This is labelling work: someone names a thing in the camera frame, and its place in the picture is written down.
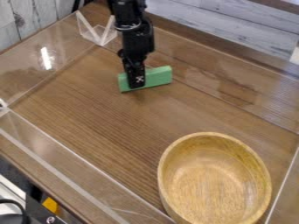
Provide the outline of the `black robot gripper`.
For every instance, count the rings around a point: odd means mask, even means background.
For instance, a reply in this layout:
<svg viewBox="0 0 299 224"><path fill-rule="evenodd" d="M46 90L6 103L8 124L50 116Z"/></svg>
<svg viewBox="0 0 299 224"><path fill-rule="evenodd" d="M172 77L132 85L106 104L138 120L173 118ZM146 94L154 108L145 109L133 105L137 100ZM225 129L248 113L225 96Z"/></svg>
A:
<svg viewBox="0 0 299 224"><path fill-rule="evenodd" d="M130 89L145 85L146 55L154 50L154 31L148 17L133 20L118 19L116 29L121 32L122 48L117 56L122 60L126 82Z"/></svg>

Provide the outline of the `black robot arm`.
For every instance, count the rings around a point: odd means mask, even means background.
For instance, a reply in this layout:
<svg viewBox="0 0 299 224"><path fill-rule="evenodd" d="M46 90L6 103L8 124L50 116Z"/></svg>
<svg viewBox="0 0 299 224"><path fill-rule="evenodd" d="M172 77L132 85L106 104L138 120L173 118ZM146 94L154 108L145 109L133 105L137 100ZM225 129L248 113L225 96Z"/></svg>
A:
<svg viewBox="0 0 299 224"><path fill-rule="evenodd" d="M122 48L117 52L122 60L128 86L145 85L145 59L154 51L154 31L145 15L145 0L106 0L114 16L114 28L121 33Z"/></svg>

